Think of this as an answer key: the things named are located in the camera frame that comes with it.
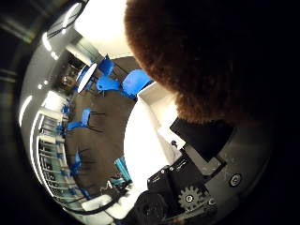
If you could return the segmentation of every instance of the brown carpet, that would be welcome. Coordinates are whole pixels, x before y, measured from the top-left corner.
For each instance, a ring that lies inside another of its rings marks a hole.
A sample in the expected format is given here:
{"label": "brown carpet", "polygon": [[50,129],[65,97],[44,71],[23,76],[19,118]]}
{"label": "brown carpet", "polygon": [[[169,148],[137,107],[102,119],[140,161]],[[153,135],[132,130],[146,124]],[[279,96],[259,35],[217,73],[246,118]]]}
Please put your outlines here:
{"label": "brown carpet", "polygon": [[[139,68],[133,57],[113,61],[127,72]],[[115,67],[114,72],[112,78],[119,82],[123,81],[126,73],[118,67]],[[105,188],[108,179],[117,173],[113,162],[123,156],[125,128],[135,101],[114,91],[106,91],[104,96],[82,91],[76,94],[73,102],[75,108],[71,121],[79,121],[85,108],[98,113],[106,113],[105,115],[92,114],[89,120],[89,124],[96,129],[103,130],[102,133],[88,128],[75,128],[67,135],[69,166],[78,148],[89,148],[82,152],[82,170],[75,177],[79,187],[87,188],[90,194],[99,194],[100,187]],[[85,160],[94,160],[95,163],[84,163]]]}

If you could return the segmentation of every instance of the black cable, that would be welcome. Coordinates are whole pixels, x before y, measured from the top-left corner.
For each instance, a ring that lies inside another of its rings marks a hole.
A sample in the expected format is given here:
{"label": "black cable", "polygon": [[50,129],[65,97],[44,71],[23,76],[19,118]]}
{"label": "black cable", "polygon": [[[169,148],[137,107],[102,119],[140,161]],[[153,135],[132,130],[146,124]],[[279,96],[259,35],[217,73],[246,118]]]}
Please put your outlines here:
{"label": "black cable", "polygon": [[70,209],[70,208],[66,208],[64,207],[66,210],[68,210],[69,212],[75,213],[75,214],[79,214],[79,215],[94,215],[97,213],[100,213],[102,211],[107,210],[108,208],[110,208],[111,206],[113,206],[115,203],[117,203],[119,201],[119,199],[125,195],[125,191],[122,191],[121,193],[119,193],[116,197],[114,197],[109,203],[100,206],[98,209],[94,209],[94,210],[90,210],[90,211],[81,211],[81,210],[74,210],[74,209]]}

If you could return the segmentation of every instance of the white wall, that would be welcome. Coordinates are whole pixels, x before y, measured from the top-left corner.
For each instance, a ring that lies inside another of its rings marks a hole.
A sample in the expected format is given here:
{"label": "white wall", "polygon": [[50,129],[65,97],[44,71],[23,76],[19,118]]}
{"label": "white wall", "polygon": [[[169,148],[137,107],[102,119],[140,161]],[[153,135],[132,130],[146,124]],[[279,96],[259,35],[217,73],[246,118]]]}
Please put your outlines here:
{"label": "white wall", "polygon": [[75,22],[75,30],[103,56],[131,56],[125,36],[125,8],[126,0],[90,0]]}

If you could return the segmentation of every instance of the machine part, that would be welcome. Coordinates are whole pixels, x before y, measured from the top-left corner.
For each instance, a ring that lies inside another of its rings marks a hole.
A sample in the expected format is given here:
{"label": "machine part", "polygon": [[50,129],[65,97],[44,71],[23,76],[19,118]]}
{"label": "machine part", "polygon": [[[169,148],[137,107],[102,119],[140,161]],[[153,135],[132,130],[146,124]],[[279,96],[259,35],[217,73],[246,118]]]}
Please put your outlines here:
{"label": "machine part", "polygon": [[203,195],[197,187],[191,186],[181,190],[181,195],[178,195],[179,204],[187,212],[193,211],[203,205]]}
{"label": "machine part", "polygon": [[242,182],[242,175],[240,173],[236,173],[232,176],[232,178],[230,179],[230,186],[235,188],[237,187],[240,183]]}
{"label": "machine part", "polygon": [[167,204],[161,195],[146,190],[136,201],[134,211],[140,224],[159,224],[166,217]]}

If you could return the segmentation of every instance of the metal gear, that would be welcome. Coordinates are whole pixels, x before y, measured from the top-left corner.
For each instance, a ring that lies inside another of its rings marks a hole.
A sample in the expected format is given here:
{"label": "metal gear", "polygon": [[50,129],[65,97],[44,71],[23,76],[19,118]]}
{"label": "metal gear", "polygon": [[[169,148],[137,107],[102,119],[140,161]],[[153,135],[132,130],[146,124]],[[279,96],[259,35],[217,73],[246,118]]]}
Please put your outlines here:
{"label": "metal gear", "polygon": [[203,196],[197,187],[191,186],[181,190],[181,195],[178,195],[179,204],[186,211],[193,211],[203,204]]}

